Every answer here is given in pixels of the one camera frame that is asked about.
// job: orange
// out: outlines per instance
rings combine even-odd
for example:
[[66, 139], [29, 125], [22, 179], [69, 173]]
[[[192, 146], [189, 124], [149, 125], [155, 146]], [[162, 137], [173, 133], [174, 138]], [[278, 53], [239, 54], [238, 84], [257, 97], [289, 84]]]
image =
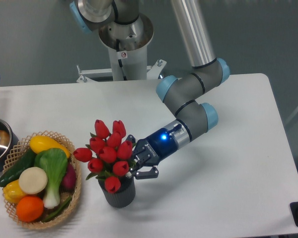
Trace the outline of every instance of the orange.
[[16, 215], [23, 222], [33, 222], [38, 219], [44, 211], [44, 203], [36, 196], [25, 196], [16, 206]]

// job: bok choy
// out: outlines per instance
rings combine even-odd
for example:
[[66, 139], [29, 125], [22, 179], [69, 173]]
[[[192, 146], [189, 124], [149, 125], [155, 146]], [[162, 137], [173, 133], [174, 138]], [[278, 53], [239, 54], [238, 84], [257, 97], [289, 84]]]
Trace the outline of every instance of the bok choy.
[[48, 177], [43, 198], [44, 207], [54, 208], [60, 203], [59, 188], [66, 173], [68, 159], [65, 152], [59, 148], [51, 148], [37, 155], [35, 165], [43, 169]]

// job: black flower pot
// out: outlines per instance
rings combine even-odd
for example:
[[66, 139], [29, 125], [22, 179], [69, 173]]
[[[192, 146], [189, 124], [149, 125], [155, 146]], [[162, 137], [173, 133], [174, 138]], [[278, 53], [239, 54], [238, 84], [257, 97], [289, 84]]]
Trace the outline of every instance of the black flower pot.
[[126, 207], [129, 205], [135, 198], [136, 189], [135, 189], [135, 182], [134, 178], [123, 178], [120, 180], [121, 186], [115, 193], [109, 193], [105, 189], [105, 182], [98, 181], [107, 202], [117, 208]]

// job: gray wall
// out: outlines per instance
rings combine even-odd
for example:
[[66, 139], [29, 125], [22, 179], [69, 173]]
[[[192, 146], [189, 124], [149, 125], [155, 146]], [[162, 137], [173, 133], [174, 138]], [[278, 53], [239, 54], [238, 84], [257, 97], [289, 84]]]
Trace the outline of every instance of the gray wall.
[[[0, 1], [1, 86], [72, 83], [81, 69], [109, 68], [97, 34], [76, 26], [69, 0]], [[266, 74], [283, 120], [298, 105], [298, 0], [202, 0], [218, 57], [232, 74]], [[190, 71], [168, 0], [143, 0], [153, 22], [148, 63], [168, 62], [165, 73]], [[298, 166], [298, 121], [287, 129]]]

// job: light blue joint cap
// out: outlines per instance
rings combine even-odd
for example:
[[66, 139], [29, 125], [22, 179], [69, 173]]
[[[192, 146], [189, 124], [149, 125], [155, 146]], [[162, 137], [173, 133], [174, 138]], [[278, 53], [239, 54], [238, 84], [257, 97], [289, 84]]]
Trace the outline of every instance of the light blue joint cap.
[[229, 66], [226, 64], [225, 60], [218, 58], [218, 62], [221, 64], [222, 71], [223, 71], [223, 77], [222, 77], [221, 83], [224, 83], [230, 76], [230, 69], [229, 69]]
[[208, 131], [211, 130], [214, 126], [216, 126], [219, 122], [219, 116], [217, 111], [215, 110], [215, 108], [213, 106], [211, 106], [208, 103], [202, 103], [200, 104], [206, 114], [207, 114], [207, 118], [208, 118]]
[[161, 99], [161, 101], [163, 102], [165, 95], [167, 94], [169, 88], [171, 87], [171, 85], [177, 81], [178, 79], [171, 75], [171, 76], [167, 76], [166, 78], [164, 78], [157, 86], [155, 92], [158, 94], [159, 98]]
[[78, 9], [75, 6], [75, 2], [72, 2], [70, 4], [70, 9], [71, 12], [74, 16], [75, 21], [78, 23], [80, 29], [84, 32], [84, 33], [91, 33], [91, 30], [89, 29], [89, 27], [85, 24], [84, 20], [82, 19], [82, 17], [80, 16]]

